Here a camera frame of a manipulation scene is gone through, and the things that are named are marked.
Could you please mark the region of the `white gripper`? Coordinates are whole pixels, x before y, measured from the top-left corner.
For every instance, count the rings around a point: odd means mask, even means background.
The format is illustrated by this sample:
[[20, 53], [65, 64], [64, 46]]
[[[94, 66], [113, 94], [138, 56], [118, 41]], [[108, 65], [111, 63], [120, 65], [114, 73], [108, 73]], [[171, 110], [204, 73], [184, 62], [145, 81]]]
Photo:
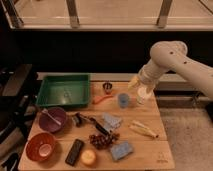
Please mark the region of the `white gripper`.
[[151, 97], [151, 92], [155, 88], [155, 83], [144, 73], [138, 73], [137, 76], [132, 77], [128, 83], [128, 88], [132, 89], [137, 87], [139, 82], [142, 87], [137, 90], [137, 102], [139, 104], [144, 104]]

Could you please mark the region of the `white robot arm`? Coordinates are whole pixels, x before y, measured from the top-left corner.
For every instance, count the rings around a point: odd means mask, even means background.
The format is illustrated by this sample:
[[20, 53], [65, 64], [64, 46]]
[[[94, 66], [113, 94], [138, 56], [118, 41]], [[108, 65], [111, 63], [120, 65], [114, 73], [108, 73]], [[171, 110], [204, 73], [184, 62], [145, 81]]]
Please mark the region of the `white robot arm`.
[[213, 101], [213, 68], [192, 60], [187, 52], [182, 41], [155, 43], [150, 48], [150, 60], [132, 77], [128, 88], [142, 85], [150, 93], [163, 74], [173, 71]]

